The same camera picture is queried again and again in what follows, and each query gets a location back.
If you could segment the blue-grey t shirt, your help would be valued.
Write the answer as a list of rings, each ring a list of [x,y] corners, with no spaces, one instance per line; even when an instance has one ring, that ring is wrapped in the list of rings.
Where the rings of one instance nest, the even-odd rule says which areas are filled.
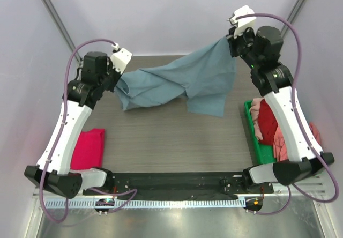
[[[222,117],[236,76],[226,37],[169,64],[124,73],[115,87],[124,111],[185,98],[190,113]]]

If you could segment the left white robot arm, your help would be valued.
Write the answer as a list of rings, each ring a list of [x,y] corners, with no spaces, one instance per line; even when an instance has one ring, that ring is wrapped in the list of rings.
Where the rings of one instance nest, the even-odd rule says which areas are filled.
[[[66,101],[51,139],[34,166],[27,166],[24,175],[44,191],[74,198],[80,190],[96,188],[102,194],[112,192],[114,182],[110,171],[100,167],[72,170],[71,159],[83,126],[97,101],[105,91],[114,88],[131,61],[132,54],[122,48],[108,56],[102,52],[88,52],[78,68],[75,79],[69,81]]]

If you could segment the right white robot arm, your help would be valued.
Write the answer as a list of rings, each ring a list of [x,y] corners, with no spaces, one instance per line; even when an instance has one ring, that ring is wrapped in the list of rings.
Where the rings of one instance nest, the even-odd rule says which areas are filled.
[[[280,31],[262,26],[239,30],[231,27],[226,36],[230,54],[240,57],[250,67],[251,80],[271,108],[282,132],[286,160],[247,168],[243,171],[242,188],[249,193],[261,183],[290,185],[318,174],[325,165],[334,163],[331,152],[323,152],[303,115],[299,101],[292,97],[293,77],[280,61],[283,38]]]

